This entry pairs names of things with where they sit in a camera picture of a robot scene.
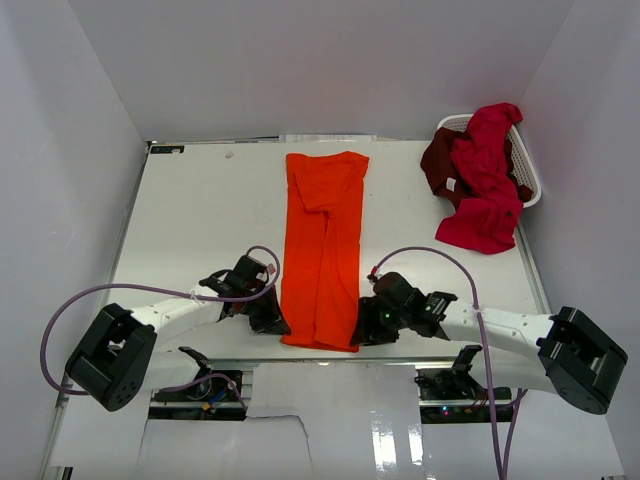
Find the orange t shirt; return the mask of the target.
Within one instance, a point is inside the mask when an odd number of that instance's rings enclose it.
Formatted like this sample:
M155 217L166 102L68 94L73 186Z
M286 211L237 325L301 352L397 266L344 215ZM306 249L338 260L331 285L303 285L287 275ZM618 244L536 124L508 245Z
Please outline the orange t shirt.
M287 345L353 353L369 158L346 151L286 156L287 216L281 309Z

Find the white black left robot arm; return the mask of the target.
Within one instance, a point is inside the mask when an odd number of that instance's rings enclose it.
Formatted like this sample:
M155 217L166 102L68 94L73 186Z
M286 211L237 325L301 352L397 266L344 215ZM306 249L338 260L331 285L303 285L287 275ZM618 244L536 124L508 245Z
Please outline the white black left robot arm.
M218 376L207 356L169 343L236 315L247 317L257 334L290 334L277 299L279 274L279 261L264 264L246 252L233 268L210 274L187 292L163 290L162 302L133 309L108 304L71 353L65 372L109 412L141 391L202 398Z

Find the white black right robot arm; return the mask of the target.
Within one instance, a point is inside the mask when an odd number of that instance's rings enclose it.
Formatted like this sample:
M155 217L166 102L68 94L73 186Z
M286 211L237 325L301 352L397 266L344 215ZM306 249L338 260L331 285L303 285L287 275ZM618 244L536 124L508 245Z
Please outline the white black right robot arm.
M452 293L423 294L390 272L374 279L372 296L360 298L351 343L394 343L403 329L462 343L449 368L416 381L466 399L490 386L521 388L555 393L581 411L603 415L628 361L626 352L579 309L540 315L478 311Z

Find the pink magenta t shirt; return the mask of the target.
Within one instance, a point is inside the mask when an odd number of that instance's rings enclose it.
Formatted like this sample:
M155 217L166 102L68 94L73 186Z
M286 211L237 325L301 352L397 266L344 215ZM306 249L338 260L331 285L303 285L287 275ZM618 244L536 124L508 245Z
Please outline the pink magenta t shirt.
M511 178L505 142L510 128L522 120L521 111L511 103L482 107L466 131L455 137L449 157L459 174L456 184L468 187L470 195L442 220L438 241L482 254L515 246L523 202Z

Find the maroon t shirt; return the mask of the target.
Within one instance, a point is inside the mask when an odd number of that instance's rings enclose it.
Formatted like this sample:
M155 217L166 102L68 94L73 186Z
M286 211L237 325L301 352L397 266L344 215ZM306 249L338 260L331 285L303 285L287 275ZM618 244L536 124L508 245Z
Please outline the maroon t shirt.
M459 139L469 140L470 136L466 132L439 128L420 162L420 168L432 193L449 200L455 209L458 209L463 199L474 197L471 187L462 179L451 158L454 141ZM509 139L504 140L503 151L508 170L507 178L516 186L518 198L523 203L530 201L534 196L533 190L514 175L513 145Z

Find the white perforated laundry basket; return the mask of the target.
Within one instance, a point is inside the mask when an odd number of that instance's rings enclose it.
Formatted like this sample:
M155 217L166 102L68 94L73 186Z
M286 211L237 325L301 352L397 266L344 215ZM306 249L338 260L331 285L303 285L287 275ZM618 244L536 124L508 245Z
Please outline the white perforated laundry basket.
M437 129L446 128L452 131L463 132L466 130L467 124L472 117L472 114L447 116L438 123ZM532 207L540 200L542 195L542 188L537 172L516 125L511 126L507 139L512 145L511 158L514 164L513 174L520 185L524 185L532 191L531 198L523 203L523 207Z

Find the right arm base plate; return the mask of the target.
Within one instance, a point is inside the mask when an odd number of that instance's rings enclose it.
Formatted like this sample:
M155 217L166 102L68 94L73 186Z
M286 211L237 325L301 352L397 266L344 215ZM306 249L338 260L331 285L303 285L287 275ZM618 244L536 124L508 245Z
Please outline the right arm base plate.
M468 374L457 374L451 368L419 369L414 382L423 425L491 422L486 388Z

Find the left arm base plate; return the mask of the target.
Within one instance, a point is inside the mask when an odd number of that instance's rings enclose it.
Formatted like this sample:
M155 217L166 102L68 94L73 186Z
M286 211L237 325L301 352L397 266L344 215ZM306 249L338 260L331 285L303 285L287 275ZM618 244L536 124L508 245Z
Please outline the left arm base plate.
M241 370L216 371L219 377L177 392L158 392L152 396L150 420L243 421L250 387L243 386Z

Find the printed paper sheet at wall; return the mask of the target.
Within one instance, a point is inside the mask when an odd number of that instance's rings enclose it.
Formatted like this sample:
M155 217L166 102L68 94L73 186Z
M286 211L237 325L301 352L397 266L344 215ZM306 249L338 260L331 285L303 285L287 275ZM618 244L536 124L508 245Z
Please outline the printed paper sheet at wall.
M280 143L375 142L376 135L365 134L282 134Z

